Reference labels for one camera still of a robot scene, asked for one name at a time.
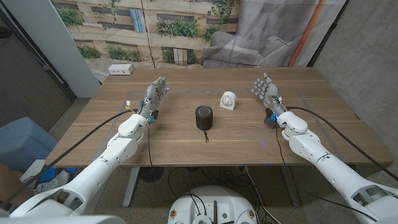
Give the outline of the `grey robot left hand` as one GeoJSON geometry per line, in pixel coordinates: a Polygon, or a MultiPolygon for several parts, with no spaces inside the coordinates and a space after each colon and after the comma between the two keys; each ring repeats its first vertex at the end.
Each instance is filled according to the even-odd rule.
{"type": "Polygon", "coordinates": [[[168,92],[169,88],[166,84],[165,77],[159,77],[151,83],[144,94],[144,99],[141,103],[141,108],[137,113],[145,119],[149,118],[150,113],[156,110],[164,95],[168,92]]]}

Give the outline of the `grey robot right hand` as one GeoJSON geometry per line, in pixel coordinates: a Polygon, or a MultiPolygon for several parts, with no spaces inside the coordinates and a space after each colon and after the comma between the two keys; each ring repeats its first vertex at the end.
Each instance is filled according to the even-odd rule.
{"type": "Polygon", "coordinates": [[[276,117],[285,113],[287,109],[282,105],[282,98],[276,85],[273,83],[271,77],[264,72],[264,79],[258,78],[254,81],[254,87],[251,92],[258,97],[266,109],[271,110],[276,117]]]}

